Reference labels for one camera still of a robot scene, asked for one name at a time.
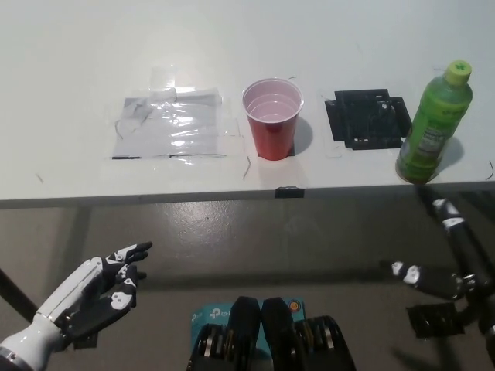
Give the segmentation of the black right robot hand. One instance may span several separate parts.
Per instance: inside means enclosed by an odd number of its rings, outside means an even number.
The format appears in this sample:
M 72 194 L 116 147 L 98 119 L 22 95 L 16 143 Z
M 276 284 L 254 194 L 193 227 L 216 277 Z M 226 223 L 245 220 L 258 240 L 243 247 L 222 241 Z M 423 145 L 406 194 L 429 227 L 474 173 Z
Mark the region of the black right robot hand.
M 466 298 L 468 311 L 478 322 L 486 340 L 494 339 L 494 264 L 463 215 L 447 198 L 422 200 L 431 218 L 441 225 L 456 262 L 450 273 L 437 267 L 383 260 L 380 267 L 389 275 L 424 294 L 444 300 Z

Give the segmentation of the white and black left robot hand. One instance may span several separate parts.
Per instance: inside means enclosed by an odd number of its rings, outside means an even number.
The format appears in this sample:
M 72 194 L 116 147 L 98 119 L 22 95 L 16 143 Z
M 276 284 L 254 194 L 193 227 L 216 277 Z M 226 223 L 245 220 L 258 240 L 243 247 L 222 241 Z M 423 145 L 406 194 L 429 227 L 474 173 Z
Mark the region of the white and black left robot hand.
M 84 261 L 36 309 L 31 323 L 1 342 L 2 370 L 45 370 L 50 357 L 114 324 L 136 306 L 152 242 Z

